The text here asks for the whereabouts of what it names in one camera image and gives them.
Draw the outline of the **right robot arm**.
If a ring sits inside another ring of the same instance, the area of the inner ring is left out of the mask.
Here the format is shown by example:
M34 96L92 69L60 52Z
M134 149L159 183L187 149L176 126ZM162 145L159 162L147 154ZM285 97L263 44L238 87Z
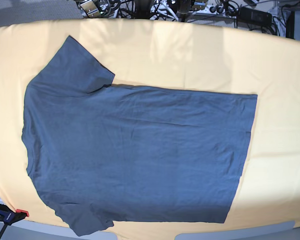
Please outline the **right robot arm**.
M84 18L109 18L121 6L120 0L75 0Z

